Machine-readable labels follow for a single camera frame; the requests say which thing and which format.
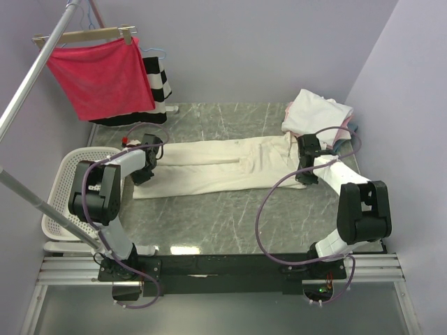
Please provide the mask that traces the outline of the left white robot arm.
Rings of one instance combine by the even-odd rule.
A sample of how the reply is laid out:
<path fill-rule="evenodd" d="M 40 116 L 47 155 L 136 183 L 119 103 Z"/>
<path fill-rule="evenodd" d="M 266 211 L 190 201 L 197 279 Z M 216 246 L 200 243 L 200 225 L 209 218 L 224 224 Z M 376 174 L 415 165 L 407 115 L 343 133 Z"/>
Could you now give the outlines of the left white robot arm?
<path fill-rule="evenodd" d="M 80 221 L 90 224 L 105 255 L 118 260 L 115 272 L 125 281 L 139 274 L 140 264 L 135 244 L 119 221 L 122 180 L 130 177 L 136 186 L 149 181 L 162 156 L 162 139 L 145 134 L 142 142 L 125 144 L 121 152 L 99 162 L 80 161 L 75 169 L 68 210 Z"/>

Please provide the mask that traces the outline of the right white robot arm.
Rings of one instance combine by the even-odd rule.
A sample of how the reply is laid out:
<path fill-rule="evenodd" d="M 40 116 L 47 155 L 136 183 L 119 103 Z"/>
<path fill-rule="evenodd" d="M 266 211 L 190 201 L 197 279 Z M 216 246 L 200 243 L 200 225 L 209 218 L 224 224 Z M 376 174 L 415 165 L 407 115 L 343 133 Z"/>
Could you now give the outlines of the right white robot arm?
<path fill-rule="evenodd" d="M 298 141 L 298 170 L 295 180 L 303 186 L 323 180 L 339 196 L 336 228 L 311 245 L 307 272 L 323 278 L 331 261 L 348 255 L 392 232 L 388 188 L 382 181 L 371 181 L 321 148 L 315 134 L 302 135 Z"/>

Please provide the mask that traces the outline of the cream white t shirt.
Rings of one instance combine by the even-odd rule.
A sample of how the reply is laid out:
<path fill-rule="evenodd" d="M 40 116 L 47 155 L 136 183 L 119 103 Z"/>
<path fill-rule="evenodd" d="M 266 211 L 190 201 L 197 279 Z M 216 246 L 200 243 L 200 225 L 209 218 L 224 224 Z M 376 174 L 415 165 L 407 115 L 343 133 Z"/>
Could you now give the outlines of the cream white t shirt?
<path fill-rule="evenodd" d="M 298 168 L 290 134 L 167 144 L 154 176 L 135 186 L 133 199 L 169 198 L 271 188 Z"/>

